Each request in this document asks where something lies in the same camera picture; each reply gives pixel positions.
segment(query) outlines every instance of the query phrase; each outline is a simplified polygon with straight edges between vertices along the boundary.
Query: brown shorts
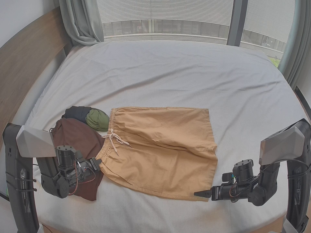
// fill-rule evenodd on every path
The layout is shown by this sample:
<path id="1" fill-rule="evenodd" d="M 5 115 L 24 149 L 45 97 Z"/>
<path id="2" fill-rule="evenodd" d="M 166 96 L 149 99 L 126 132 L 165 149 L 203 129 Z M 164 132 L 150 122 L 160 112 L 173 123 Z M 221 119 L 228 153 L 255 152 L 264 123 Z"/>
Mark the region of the brown shorts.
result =
<path id="1" fill-rule="evenodd" d="M 97 155 L 102 172 L 130 189 L 171 199 L 203 200 L 217 165 L 207 109 L 182 107 L 113 108 L 109 137 Z"/>

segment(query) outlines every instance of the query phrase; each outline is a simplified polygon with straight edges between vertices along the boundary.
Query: curtain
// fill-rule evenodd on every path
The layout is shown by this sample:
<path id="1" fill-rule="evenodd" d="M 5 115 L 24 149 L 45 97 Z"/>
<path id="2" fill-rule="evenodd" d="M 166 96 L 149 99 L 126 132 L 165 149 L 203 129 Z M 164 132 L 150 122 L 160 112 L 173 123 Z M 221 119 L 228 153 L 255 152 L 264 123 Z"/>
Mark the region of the curtain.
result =
<path id="1" fill-rule="evenodd" d="M 295 0 L 292 28 L 278 67 L 293 89 L 301 71 L 309 68 L 305 60 L 311 47 L 310 12 L 311 0 Z"/>
<path id="2" fill-rule="evenodd" d="M 94 45 L 104 41 L 96 0 L 59 0 L 65 29 L 74 44 Z"/>

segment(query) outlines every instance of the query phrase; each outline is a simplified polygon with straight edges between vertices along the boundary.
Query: bed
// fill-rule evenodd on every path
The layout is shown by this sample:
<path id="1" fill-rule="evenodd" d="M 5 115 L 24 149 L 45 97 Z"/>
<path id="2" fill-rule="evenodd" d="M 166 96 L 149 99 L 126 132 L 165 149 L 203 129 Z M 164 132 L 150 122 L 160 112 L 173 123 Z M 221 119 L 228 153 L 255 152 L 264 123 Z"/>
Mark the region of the bed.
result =
<path id="1" fill-rule="evenodd" d="M 120 41 L 74 47 L 37 100 L 26 125 L 49 130 L 66 108 L 121 106 L 208 108 L 218 145 L 213 185 L 242 159 L 259 170 L 260 141 L 307 118 L 293 90 L 260 51 L 186 41 Z M 34 167 L 40 181 L 40 171 Z M 263 206 L 246 200 L 184 201 L 119 186 L 106 177 L 90 202 L 59 199 L 35 183 L 39 220 L 64 233 L 251 232 L 287 209 L 287 169 Z"/>

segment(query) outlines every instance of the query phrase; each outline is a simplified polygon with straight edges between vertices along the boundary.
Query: rolled green cloth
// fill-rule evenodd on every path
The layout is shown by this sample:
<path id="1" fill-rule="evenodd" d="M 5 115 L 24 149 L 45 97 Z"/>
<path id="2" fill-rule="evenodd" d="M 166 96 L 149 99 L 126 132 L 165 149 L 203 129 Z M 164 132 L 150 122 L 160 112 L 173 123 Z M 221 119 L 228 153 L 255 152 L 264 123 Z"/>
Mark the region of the rolled green cloth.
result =
<path id="1" fill-rule="evenodd" d="M 96 131 L 108 131 L 109 116 L 101 110 L 91 109 L 85 120 L 87 125 Z"/>

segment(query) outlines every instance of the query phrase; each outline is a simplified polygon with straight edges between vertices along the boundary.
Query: wooden headboard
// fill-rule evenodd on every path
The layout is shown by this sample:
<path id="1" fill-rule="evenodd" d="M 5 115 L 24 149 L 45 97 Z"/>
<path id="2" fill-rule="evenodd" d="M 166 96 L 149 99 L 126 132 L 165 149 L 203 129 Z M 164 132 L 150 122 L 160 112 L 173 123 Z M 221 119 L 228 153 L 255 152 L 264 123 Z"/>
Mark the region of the wooden headboard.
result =
<path id="1" fill-rule="evenodd" d="M 42 71 L 69 42 L 57 7 L 23 28 L 0 48 L 1 134 Z"/>

